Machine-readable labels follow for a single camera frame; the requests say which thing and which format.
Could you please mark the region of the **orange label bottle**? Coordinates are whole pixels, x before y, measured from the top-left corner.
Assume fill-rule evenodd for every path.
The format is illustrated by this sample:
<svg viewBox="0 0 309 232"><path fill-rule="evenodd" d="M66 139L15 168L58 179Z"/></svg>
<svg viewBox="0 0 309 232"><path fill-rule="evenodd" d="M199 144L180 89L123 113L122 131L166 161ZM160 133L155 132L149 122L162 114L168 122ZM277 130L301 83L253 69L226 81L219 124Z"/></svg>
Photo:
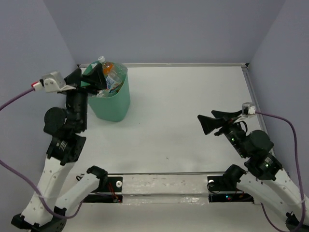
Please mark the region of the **orange label bottle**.
<svg viewBox="0 0 309 232"><path fill-rule="evenodd" d="M102 68L103 68L103 74L105 76L107 76L111 70L113 69L114 67L114 63L113 62L109 62L106 60L106 58L104 56L100 56L98 58L98 62L102 65Z"/></svg>

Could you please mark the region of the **clear bottle white blue label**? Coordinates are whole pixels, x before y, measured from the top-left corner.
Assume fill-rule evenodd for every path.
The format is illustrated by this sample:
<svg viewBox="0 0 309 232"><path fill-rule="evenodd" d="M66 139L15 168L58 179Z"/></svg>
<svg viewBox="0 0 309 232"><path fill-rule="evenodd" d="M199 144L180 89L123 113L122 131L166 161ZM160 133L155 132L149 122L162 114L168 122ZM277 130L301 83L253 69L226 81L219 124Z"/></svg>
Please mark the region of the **clear bottle white blue label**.
<svg viewBox="0 0 309 232"><path fill-rule="evenodd" d="M121 63L114 63L106 77L107 93L109 95L116 94L122 87L126 75L127 67Z"/></svg>

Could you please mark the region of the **clear bottle yellow cap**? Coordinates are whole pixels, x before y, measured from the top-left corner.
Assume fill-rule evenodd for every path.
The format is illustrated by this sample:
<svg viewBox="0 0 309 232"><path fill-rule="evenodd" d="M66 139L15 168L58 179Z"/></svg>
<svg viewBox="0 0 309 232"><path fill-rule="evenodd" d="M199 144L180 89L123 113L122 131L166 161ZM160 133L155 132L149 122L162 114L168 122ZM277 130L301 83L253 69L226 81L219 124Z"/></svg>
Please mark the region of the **clear bottle yellow cap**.
<svg viewBox="0 0 309 232"><path fill-rule="evenodd" d="M108 96L109 96L109 93L106 89L100 90L97 94L97 97L108 97Z"/></svg>

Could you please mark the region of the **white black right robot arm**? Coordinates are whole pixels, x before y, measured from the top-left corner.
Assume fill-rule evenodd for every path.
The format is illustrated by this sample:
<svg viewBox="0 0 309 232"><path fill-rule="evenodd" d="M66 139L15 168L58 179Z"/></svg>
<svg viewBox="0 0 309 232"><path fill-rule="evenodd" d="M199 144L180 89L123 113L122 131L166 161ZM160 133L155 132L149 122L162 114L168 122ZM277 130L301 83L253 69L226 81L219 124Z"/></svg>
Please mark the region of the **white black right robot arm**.
<svg viewBox="0 0 309 232"><path fill-rule="evenodd" d="M255 106L245 103L237 112L212 112L212 117L198 115L205 135L224 135L232 147L246 159L244 168L232 164L220 176L208 178L207 189L215 194L240 190L280 217L290 232L309 230L309 199L302 181L296 185L283 165L271 154L274 146L262 130L248 132L246 119L258 114Z"/></svg>

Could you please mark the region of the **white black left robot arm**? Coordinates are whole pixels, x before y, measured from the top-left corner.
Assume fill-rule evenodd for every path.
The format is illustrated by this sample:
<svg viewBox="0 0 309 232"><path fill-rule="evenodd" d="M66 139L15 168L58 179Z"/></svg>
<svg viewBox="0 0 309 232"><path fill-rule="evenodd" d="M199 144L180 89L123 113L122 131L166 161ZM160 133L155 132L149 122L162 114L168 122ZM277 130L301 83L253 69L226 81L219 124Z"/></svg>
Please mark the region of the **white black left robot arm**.
<svg viewBox="0 0 309 232"><path fill-rule="evenodd" d="M52 140L33 196L23 212L12 218L11 223L17 228L32 232L62 231L67 219L76 216L90 192L106 188L107 172L92 166L73 188L64 195L60 193L86 142L81 134L87 128L88 97L106 87L101 64L85 74L76 69L67 77L50 72L32 84L35 91L64 94L66 103L63 108L53 107L45 113L43 130Z"/></svg>

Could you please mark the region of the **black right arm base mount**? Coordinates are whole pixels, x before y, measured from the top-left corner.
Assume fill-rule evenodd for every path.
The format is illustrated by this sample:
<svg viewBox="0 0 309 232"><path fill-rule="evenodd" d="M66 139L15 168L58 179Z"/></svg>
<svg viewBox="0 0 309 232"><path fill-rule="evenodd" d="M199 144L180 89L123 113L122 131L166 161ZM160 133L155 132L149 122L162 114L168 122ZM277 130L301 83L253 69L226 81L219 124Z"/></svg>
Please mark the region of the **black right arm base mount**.
<svg viewBox="0 0 309 232"><path fill-rule="evenodd" d="M207 190L211 194L210 199L214 195L225 192L225 198L222 202L251 202L254 203L253 197L243 190L237 188L240 178L246 175L246 171L239 166L232 164L222 175L213 175L207 177Z"/></svg>

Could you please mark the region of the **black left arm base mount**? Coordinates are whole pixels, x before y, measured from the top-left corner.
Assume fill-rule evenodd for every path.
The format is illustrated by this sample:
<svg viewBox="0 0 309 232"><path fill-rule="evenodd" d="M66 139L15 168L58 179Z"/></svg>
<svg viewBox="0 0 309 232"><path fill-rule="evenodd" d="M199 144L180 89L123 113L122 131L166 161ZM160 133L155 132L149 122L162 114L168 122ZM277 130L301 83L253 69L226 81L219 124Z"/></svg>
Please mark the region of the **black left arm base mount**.
<svg viewBox="0 0 309 232"><path fill-rule="evenodd" d="M100 181L98 188L88 194L84 203L122 203L122 182L120 176L109 176L106 182Z"/></svg>

